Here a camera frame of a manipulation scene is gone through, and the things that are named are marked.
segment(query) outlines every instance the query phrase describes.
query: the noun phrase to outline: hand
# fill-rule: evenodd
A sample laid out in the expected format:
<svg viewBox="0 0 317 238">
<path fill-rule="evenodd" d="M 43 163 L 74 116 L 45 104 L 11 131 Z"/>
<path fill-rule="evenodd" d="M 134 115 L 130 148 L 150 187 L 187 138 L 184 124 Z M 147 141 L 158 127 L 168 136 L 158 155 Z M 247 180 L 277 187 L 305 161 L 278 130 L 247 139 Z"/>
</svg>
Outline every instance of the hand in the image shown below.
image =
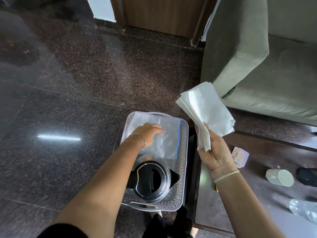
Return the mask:
<svg viewBox="0 0 317 238">
<path fill-rule="evenodd" d="M 236 171 L 236 165 L 224 139 L 212 132 L 208 125 L 205 124 L 210 135 L 211 150 L 205 152 L 202 148 L 198 150 L 200 159 L 209 168 L 214 179 Z"/>
<path fill-rule="evenodd" d="M 144 140 L 140 135 L 142 135 L 145 139 L 145 146 L 148 147 L 153 143 L 153 137 L 156 134 L 161 134 L 164 133 L 165 131 L 161 129 L 162 126 L 158 124 L 150 124 L 150 123 L 145 123 L 142 126 L 137 127 L 132 134 L 139 134 L 139 135 L 132 135 L 130 136 L 131 138 L 139 139 L 142 142 L 142 146 L 144 145 Z"/>
</svg>

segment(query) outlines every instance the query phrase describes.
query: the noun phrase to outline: white cup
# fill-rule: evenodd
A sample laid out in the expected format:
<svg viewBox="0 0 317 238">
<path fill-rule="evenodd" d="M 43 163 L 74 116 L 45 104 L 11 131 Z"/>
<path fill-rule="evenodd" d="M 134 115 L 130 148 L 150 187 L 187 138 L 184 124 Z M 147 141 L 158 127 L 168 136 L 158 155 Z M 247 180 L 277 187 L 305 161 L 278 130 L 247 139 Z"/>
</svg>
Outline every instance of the white cup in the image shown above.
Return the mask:
<svg viewBox="0 0 317 238">
<path fill-rule="evenodd" d="M 265 177 L 275 185 L 290 187 L 294 184 L 294 177 L 285 169 L 269 169 L 266 171 Z"/>
</svg>

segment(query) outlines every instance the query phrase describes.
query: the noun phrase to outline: dark tile floor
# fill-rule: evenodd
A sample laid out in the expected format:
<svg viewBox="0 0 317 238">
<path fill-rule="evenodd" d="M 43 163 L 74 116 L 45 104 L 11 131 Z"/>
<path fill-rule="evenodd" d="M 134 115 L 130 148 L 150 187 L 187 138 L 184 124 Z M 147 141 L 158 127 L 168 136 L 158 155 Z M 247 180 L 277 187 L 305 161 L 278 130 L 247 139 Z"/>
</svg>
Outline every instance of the dark tile floor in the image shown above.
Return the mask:
<svg viewBox="0 0 317 238">
<path fill-rule="evenodd" d="M 203 52 L 179 37 L 94 27 L 87 0 L 0 6 L 1 237 L 34 237 L 50 223 L 112 153 L 129 108 L 187 119 L 175 100 L 199 84 Z M 230 111 L 236 130 L 316 148 L 310 126 Z M 115 237 L 141 237 L 148 221 L 121 207 Z"/>
</svg>

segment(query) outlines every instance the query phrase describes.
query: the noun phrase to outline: person's left hand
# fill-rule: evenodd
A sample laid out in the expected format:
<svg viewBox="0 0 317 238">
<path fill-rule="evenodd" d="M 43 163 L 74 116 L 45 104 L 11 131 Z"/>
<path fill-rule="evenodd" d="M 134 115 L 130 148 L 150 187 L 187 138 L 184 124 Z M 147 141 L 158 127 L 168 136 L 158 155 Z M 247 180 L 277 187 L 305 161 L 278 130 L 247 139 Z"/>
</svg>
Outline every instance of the person's left hand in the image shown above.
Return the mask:
<svg viewBox="0 0 317 238">
<path fill-rule="evenodd" d="M 165 131 L 161 129 L 162 126 L 158 124 L 150 124 L 150 123 L 145 123 L 142 126 L 137 127 L 132 134 L 139 134 L 142 135 L 145 139 L 145 146 L 148 147 L 153 143 L 153 137 L 156 134 L 161 134 L 164 133 Z M 141 136 L 139 135 L 132 135 L 131 137 L 135 136 L 135 138 L 138 136 L 140 139 L 142 139 Z"/>
</svg>

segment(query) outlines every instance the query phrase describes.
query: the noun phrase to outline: brown door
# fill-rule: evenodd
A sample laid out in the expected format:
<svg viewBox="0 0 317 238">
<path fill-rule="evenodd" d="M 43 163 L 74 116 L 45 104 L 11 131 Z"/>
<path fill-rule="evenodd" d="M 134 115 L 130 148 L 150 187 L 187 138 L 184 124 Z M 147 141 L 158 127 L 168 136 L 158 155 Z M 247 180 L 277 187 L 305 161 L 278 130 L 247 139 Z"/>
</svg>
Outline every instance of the brown door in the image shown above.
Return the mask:
<svg viewBox="0 0 317 238">
<path fill-rule="evenodd" d="M 205 0 L 122 0 L 126 24 L 192 38 Z"/>
</svg>

